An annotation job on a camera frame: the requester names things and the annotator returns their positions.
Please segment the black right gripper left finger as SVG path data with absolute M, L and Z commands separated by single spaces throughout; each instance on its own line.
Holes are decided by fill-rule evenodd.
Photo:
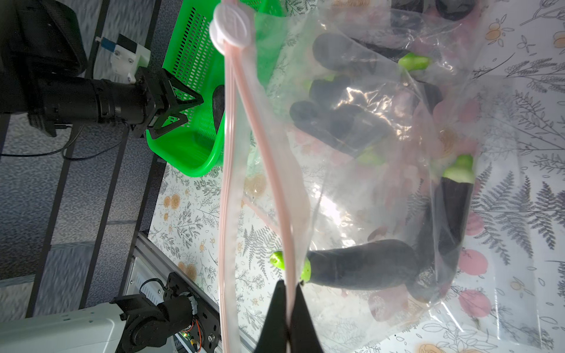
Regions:
M 254 353 L 285 353 L 287 343 L 285 282 L 279 280 Z

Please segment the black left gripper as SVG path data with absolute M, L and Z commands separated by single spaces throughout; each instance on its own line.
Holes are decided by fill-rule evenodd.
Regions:
M 204 103 L 201 94 L 166 69 L 140 68 L 134 84 L 47 74 L 34 89 L 29 124 L 51 137 L 72 124 L 127 124 L 137 135 L 148 131 L 158 139 L 188 123 L 183 111 Z

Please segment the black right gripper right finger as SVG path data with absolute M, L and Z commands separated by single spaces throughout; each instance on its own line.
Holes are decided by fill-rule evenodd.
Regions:
M 301 285 L 297 285 L 288 338 L 292 353 L 323 353 L 308 311 Z

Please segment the long eggplant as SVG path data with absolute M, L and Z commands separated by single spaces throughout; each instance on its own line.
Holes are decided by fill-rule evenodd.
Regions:
M 292 104 L 289 115 L 298 129 L 352 157 L 392 132 L 385 119 L 350 104 L 328 110 L 311 101 L 299 101 Z

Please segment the short eggplant basket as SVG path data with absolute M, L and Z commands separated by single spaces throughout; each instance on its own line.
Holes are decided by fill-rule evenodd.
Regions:
M 396 239 L 307 253 L 300 282 L 355 291 L 394 288 L 415 278 L 415 251 Z

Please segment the clear pink-dotted zip-top bag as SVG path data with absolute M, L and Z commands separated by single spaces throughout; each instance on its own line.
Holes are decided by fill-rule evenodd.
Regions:
M 453 22 L 474 29 L 488 8 L 487 1 L 326 1 L 320 4 L 346 24 L 380 26 L 401 32 L 426 23 Z

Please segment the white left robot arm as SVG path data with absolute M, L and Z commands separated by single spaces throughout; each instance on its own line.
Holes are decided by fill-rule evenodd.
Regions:
M 203 89 L 188 1 L 1 3 L 1 350 L 173 352 L 200 298 L 135 276 Z

